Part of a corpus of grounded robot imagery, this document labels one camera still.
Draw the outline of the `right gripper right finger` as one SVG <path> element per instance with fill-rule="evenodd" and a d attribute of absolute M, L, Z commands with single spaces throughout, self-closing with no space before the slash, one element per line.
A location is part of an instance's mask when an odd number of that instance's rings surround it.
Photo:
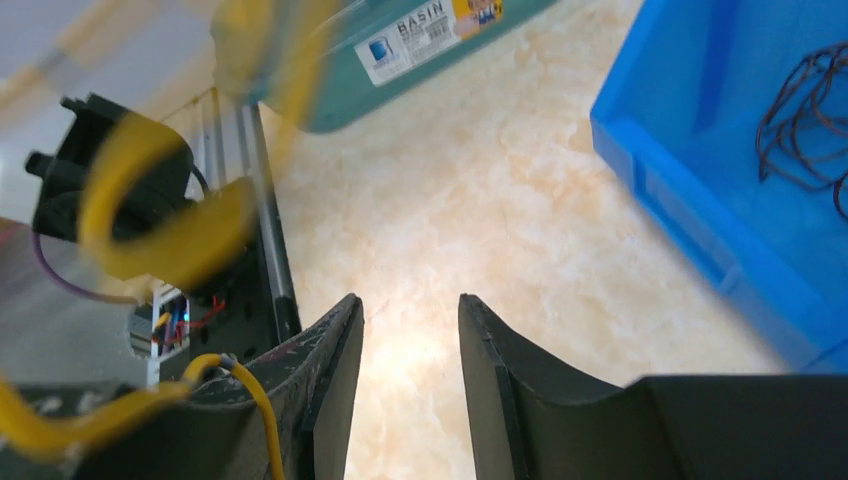
<path fill-rule="evenodd" d="M 843 479 L 843 375 L 649 375 L 619 387 L 458 304 L 480 479 Z"/>

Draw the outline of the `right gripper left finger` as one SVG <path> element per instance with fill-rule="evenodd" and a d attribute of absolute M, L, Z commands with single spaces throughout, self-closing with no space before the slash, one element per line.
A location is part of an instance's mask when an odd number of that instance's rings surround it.
<path fill-rule="evenodd" d="M 364 336 L 349 294 L 294 338 L 239 364 L 200 357 L 210 379 L 189 397 L 138 410 L 141 389 L 118 382 L 22 385 L 53 420 L 89 413 L 130 424 L 95 447 L 63 443 L 55 461 L 1 445 L 5 479 L 340 479 L 345 474 Z"/>

